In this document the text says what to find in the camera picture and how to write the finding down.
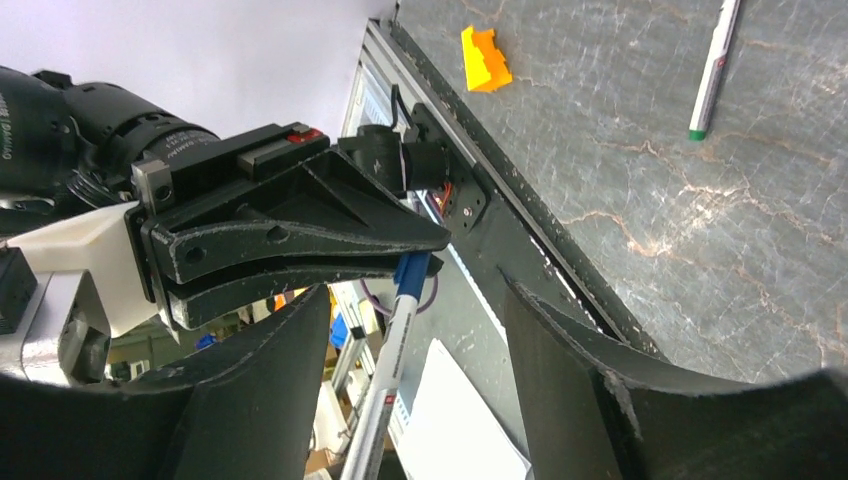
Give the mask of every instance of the black cable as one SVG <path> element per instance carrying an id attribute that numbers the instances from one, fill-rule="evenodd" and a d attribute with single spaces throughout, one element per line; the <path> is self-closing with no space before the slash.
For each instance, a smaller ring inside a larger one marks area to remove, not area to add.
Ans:
<path id="1" fill-rule="evenodd" d="M 109 191 L 93 172 L 84 168 L 67 183 L 68 190 L 92 208 L 108 207 L 122 203 L 121 197 Z"/>
<path id="2" fill-rule="evenodd" d="M 389 125 L 389 128 L 394 130 L 397 127 L 398 116 L 398 97 L 400 97 L 400 88 L 398 88 L 397 84 L 392 85 L 392 93 L 389 96 L 389 103 L 392 104 L 392 124 Z"/>
<path id="3" fill-rule="evenodd" d="M 403 102 L 403 97 L 400 96 L 400 87 L 397 84 L 392 85 L 390 101 L 392 103 L 392 124 L 390 127 L 395 128 L 398 126 L 398 109 L 400 109 L 400 113 L 403 115 L 403 119 L 406 124 L 411 126 L 412 115 L 409 114 L 409 110 Z"/>

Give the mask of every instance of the pen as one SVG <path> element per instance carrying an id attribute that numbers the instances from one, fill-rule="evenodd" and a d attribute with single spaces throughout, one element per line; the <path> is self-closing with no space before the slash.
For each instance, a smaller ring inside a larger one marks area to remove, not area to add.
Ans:
<path id="1" fill-rule="evenodd" d="M 689 140 L 701 141 L 707 136 L 710 116 L 715 104 L 715 94 L 721 79 L 721 70 L 726 63 L 727 48 L 730 46 L 730 38 L 733 35 L 733 25 L 736 23 L 736 14 L 739 11 L 740 2 L 741 0 L 723 0 L 721 4 L 718 25 L 713 30 L 710 53 L 707 56 L 707 63 L 704 65 L 701 86 L 698 87 L 695 109 L 692 111 L 692 121 L 689 122 Z"/>
<path id="2" fill-rule="evenodd" d="M 386 341 L 377 357 L 374 377 L 365 394 L 365 404 L 353 433 L 341 480 L 376 480 L 380 472 L 383 437 L 389 429 L 406 360 L 407 335 L 421 300 L 429 263 L 429 253 L 404 255 L 395 272 L 398 284 L 395 308 Z"/>

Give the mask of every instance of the orange block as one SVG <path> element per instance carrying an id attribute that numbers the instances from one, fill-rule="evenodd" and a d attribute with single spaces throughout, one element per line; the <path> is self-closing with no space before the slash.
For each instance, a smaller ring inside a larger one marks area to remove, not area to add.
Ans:
<path id="1" fill-rule="evenodd" d="M 512 82 L 506 58 L 495 47 L 494 30 L 475 32 L 473 26 L 463 30 L 462 57 L 469 91 L 493 92 Z"/>

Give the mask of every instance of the white wall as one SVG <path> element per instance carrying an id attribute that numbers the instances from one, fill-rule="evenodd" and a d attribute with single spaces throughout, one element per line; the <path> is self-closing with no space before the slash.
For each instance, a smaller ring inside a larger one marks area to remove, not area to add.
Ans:
<path id="1" fill-rule="evenodd" d="M 365 22 L 393 0 L 0 0 L 0 64 L 115 83 L 220 136 L 337 136 Z"/>

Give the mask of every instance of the gray marble table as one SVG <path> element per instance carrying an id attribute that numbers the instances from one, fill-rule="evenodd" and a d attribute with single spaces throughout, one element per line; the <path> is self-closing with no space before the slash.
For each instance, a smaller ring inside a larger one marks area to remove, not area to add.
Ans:
<path id="1" fill-rule="evenodd" d="M 690 142 L 720 3 L 404 0 L 398 21 L 672 362 L 751 382 L 846 365 L 848 6 L 743 1 Z M 468 25 L 497 30 L 513 84 L 465 91 Z"/>

